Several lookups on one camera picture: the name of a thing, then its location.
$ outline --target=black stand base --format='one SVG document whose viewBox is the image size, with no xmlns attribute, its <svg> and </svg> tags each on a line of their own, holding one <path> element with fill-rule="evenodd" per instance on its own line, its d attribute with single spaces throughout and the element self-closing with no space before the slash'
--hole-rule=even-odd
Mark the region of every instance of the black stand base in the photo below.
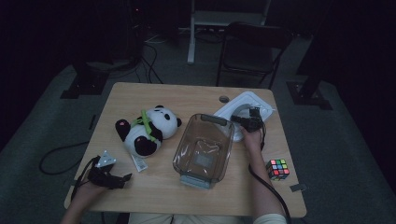
<svg viewBox="0 0 396 224">
<path fill-rule="evenodd" d="M 318 105 L 320 109 L 332 110 L 332 106 L 329 101 L 323 99 L 323 96 L 318 89 L 316 89 L 312 95 L 308 96 L 302 94 L 304 83 L 290 81 L 286 82 L 286 84 L 288 85 L 291 98 L 296 105 Z"/>
<path fill-rule="evenodd" d="M 90 84 L 80 85 L 76 76 L 69 90 L 62 93 L 61 99 L 77 99 L 80 95 L 101 95 L 107 78 L 108 73 L 97 73 Z"/>
</svg>

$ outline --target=panda ear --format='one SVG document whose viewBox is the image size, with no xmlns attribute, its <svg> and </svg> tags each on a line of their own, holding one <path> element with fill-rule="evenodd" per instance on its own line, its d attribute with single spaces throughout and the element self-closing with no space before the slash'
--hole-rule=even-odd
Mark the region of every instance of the panda ear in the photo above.
<svg viewBox="0 0 396 224">
<path fill-rule="evenodd" d="M 131 131 L 131 124 L 126 119 L 120 119 L 116 122 L 116 131 L 119 134 L 122 142 L 125 142 L 126 136 Z"/>
<path fill-rule="evenodd" d="M 181 119 L 177 119 L 177 127 L 180 127 L 181 125 Z"/>
</svg>

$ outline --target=clear glass dish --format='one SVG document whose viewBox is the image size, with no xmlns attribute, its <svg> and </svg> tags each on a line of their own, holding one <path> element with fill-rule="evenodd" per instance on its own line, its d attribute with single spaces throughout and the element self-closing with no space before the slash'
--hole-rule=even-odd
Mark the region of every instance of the clear glass dish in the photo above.
<svg viewBox="0 0 396 224">
<path fill-rule="evenodd" d="M 206 189 L 210 184 L 220 182 L 230 158 L 233 132 L 233 123 L 227 119 L 206 114 L 193 115 L 173 160 L 182 182 L 187 181 L 190 185 L 202 182 L 195 187 Z"/>
</svg>

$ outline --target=sleeve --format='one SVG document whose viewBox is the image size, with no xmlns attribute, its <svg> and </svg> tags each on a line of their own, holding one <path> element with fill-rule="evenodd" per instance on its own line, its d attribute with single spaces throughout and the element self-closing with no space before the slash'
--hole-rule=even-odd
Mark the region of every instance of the sleeve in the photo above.
<svg viewBox="0 0 396 224">
<path fill-rule="evenodd" d="M 286 219 L 280 214 L 266 214 L 254 220 L 253 224 L 285 224 Z"/>
</svg>

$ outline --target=wire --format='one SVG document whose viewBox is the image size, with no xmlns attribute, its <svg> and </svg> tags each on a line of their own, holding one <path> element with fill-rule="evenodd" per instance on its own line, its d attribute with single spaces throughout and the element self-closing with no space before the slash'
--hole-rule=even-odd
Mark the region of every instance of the wire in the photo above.
<svg viewBox="0 0 396 224">
<path fill-rule="evenodd" d="M 77 190 L 78 190 L 79 187 L 81 187 L 82 185 L 84 185 L 84 184 L 90 182 L 90 181 L 87 181 L 87 182 L 85 182 L 85 183 L 80 184 L 82 178 L 84 178 L 84 175 L 85 175 L 85 173 L 87 172 L 88 167 L 91 165 L 91 163 L 92 163 L 94 160 L 95 160 L 95 158 L 92 158 L 92 159 L 85 165 L 84 170 L 82 170 L 81 175 L 80 175 L 80 176 L 78 177 L 78 179 L 76 180 L 76 185 L 75 185 L 75 187 L 73 188 L 72 195 L 70 196 L 70 201 L 73 201 L 74 196 L 76 195 Z"/>
<path fill-rule="evenodd" d="M 145 69 L 145 74 L 147 74 L 148 70 L 147 70 L 146 66 L 143 63 L 141 63 L 141 65 L 142 65 L 143 69 Z M 135 71 L 135 73 L 136 73 L 136 76 L 137 76 L 137 79 L 138 79 L 139 83 L 142 83 L 142 80 L 140 79 L 140 76 L 137 73 L 137 70 Z"/>
<path fill-rule="evenodd" d="M 148 83 L 152 83 L 152 82 L 151 82 L 151 79 L 150 79 L 150 77 L 149 77 L 149 74 L 148 74 L 148 69 L 146 68 L 146 66 L 145 66 L 144 63 L 142 63 L 142 66 L 143 66 L 143 68 L 145 69 L 146 81 L 147 81 Z"/>
<path fill-rule="evenodd" d="M 109 77 L 109 78 L 112 78 L 112 79 L 113 79 L 113 78 L 121 78 L 121 77 L 126 77 L 126 76 L 132 74 L 133 72 L 136 73 L 136 70 L 139 68 L 139 65 L 140 65 L 140 64 L 138 64 L 132 71 L 126 71 L 124 74 L 121 74 L 121 75 L 118 75 L 118 76 L 111 76 L 111 77 Z"/>
<path fill-rule="evenodd" d="M 105 213 L 104 213 L 104 212 L 101 212 L 100 216 L 101 216 L 101 218 L 102 218 L 102 223 L 103 223 L 103 224 L 106 224 Z"/>
<path fill-rule="evenodd" d="M 207 36 L 214 36 L 214 37 L 215 37 L 215 40 L 211 40 L 211 39 L 209 39 L 209 38 L 203 38 L 203 36 L 205 36 L 205 35 L 207 35 Z M 219 43 L 221 43 L 221 41 L 222 41 L 222 35 L 221 35 L 221 34 L 218 34 L 217 32 L 211 31 L 210 28 L 206 28 L 206 29 L 205 29 L 205 32 L 200 33 L 199 35 L 198 35 L 198 32 L 197 32 L 197 33 L 195 34 L 195 38 L 196 38 L 198 41 L 202 41 L 202 42 L 205 42 L 205 43 L 207 43 L 207 44 L 219 44 Z"/>
<path fill-rule="evenodd" d="M 111 67 L 111 68 L 101 70 L 101 71 L 109 72 L 109 73 L 119 72 L 119 71 L 128 71 L 130 69 L 135 68 L 139 64 L 139 62 L 140 62 L 140 58 L 136 57 L 136 58 L 132 58 L 131 61 L 129 61 L 128 63 L 121 64 L 119 66 Z"/>
<path fill-rule="evenodd" d="M 291 224 L 291 218 L 290 218 L 290 213 L 289 213 L 289 209 L 286 206 L 285 201 L 283 201 L 282 196 L 280 196 L 280 194 L 271 186 L 269 185 L 267 182 L 265 182 L 265 180 L 263 180 L 261 177 L 259 177 L 258 175 L 256 175 L 256 173 L 254 173 L 254 171 L 251 169 L 251 166 L 248 166 L 248 170 L 250 171 L 250 173 L 260 182 L 262 183 L 265 187 L 267 187 L 280 201 L 280 203 L 283 206 L 283 209 L 285 210 L 285 214 L 286 214 L 286 220 L 289 224 Z"/>
<path fill-rule="evenodd" d="M 307 222 L 305 219 L 303 219 L 302 217 L 300 218 L 300 220 L 301 220 L 303 223 L 308 224 L 308 222 Z"/>
<path fill-rule="evenodd" d="M 264 149 L 264 145 L 265 145 L 264 139 L 266 134 L 267 134 L 267 128 L 265 126 L 264 121 L 262 121 L 262 144 L 261 144 L 262 150 Z"/>
<path fill-rule="evenodd" d="M 90 183 L 90 182 L 91 182 L 91 180 L 87 180 L 87 181 L 85 181 L 84 183 L 80 184 L 78 187 L 81 187 L 81 186 L 83 186 L 83 185 L 85 185 L 85 184 L 88 184 L 88 183 Z"/>
<path fill-rule="evenodd" d="M 148 44 L 162 44 L 162 43 L 165 43 L 165 42 L 168 41 L 168 38 L 165 38 L 162 41 L 156 41 L 156 42 L 152 41 L 153 39 L 155 39 L 157 37 L 160 37 L 160 35 L 155 35 L 155 36 L 149 38 L 148 40 L 145 40 L 145 43 L 148 43 Z"/>
<path fill-rule="evenodd" d="M 154 73 L 155 77 L 161 82 L 161 84 L 163 84 L 163 81 L 158 77 L 157 73 L 155 72 L 155 70 L 153 68 L 155 60 L 157 59 L 157 50 L 154 47 L 152 47 L 152 46 L 150 46 L 148 44 L 145 44 L 145 46 L 151 48 L 154 51 L 154 59 L 152 60 L 152 63 L 149 63 L 144 57 L 142 57 L 143 62 L 146 63 L 148 65 L 148 67 L 149 67 L 149 70 L 148 70 L 148 82 L 152 83 L 152 81 L 151 81 L 151 71 L 152 71 Z"/>
<path fill-rule="evenodd" d="M 44 160 L 45 160 L 50 154 L 52 154 L 52 153 L 54 153 L 54 152 L 56 152 L 56 151 L 63 150 L 63 149 L 67 149 L 67 148 L 70 148 L 70 147 L 79 147 L 79 146 L 82 146 L 82 145 L 86 145 L 86 144 L 88 144 L 88 143 L 90 143 L 90 142 L 88 141 L 88 142 L 77 143 L 77 144 L 70 145 L 70 146 L 66 146 L 66 147 L 56 147 L 56 148 L 50 150 L 49 152 L 47 152 L 47 153 L 41 158 L 41 161 L 40 161 L 40 163 L 38 164 L 38 169 L 39 169 L 43 174 L 45 174 L 45 175 L 61 175 L 61 174 L 66 173 L 67 171 L 69 171 L 69 170 L 73 169 L 75 166 L 77 166 L 77 165 L 82 161 L 82 158 L 79 159 L 78 161 L 76 161 L 72 166 L 68 167 L 67 169 L 64 169 L 64 170 L 58 171 L 58 172 L 49 172 L 49 171 L 44 170 L 44 168 L 43 168 Z"/>
<path fill-rule="evenodd" d="M 174 219 L 175 219 L 175 215 L 172 215 L 171 222 L 169 224 L 173 224 Z"/>
</svg>

